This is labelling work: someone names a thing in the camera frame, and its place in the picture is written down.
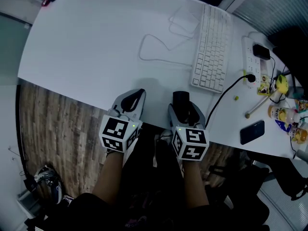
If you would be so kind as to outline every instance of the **black smartphone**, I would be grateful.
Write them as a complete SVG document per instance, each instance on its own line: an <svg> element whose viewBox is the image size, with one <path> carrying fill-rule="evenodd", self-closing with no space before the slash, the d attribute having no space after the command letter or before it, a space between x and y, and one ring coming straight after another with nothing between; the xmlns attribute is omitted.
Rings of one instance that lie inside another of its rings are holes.
<svg viewBox="0 0 308 231"><path fill-rule="evenodd" d="M264 134L265 124L264 121L258 121L240 131L241 144L247 144Z"/></svg>

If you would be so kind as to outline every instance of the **power strip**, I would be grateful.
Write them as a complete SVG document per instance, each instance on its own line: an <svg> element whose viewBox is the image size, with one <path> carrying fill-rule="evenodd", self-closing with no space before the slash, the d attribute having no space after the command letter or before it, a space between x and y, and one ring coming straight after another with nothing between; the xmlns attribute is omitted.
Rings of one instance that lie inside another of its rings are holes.
<svg viewBox="0 0 308 231"><path fill-rule="evenodd" d="M242 38L244 70L247 75L253 74L256 76L255 82L246 81L249 88L258 88L261 85L260 58L254 56L252 50L254 44L255 42L251 38Z"/></svg>

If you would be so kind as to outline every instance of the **white keyboard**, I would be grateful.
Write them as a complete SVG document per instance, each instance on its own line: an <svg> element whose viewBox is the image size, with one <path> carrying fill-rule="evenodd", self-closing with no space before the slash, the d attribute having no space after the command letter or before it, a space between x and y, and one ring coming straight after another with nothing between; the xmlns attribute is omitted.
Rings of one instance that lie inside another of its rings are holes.
<svg viewBox="0 0 308 231"><path fill-rule="evenodd" d="M191 84L222 93L232 40L231 16L205 4Z"/></svg>

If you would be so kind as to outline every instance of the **black pants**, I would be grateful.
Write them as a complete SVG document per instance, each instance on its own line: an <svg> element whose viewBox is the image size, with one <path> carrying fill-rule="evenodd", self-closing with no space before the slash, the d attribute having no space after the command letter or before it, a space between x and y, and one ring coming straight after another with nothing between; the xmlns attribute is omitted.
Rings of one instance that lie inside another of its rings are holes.
<svg viewBox="0 0 308 231"><path fill-rule="evenodd" d="M154 146L155 134L142 130L133 152L122 170L120 202L129 206L137 194L160 193L155 211L176 215L184 206L184 182L176 154L166 141ZM156 155L157 168L153 167Z"/></svg>

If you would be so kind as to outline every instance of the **black and white marker cube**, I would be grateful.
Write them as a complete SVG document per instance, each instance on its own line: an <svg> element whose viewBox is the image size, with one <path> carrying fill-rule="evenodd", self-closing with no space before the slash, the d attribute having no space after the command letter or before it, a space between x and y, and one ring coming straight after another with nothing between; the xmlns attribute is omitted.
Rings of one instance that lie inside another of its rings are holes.
<svg viewBox="0 0 308 231"><path fill-rule="evenodd" d="M208 131L175 127L172 145L178 159L201 161L209 147Z"/></svg>
<svg viewBox="0 0 308 231"><path fill-rule="evenodd" d="M102 146L124 153L137 138L138 127L138 122L104 115L99 133Z"/></svg>

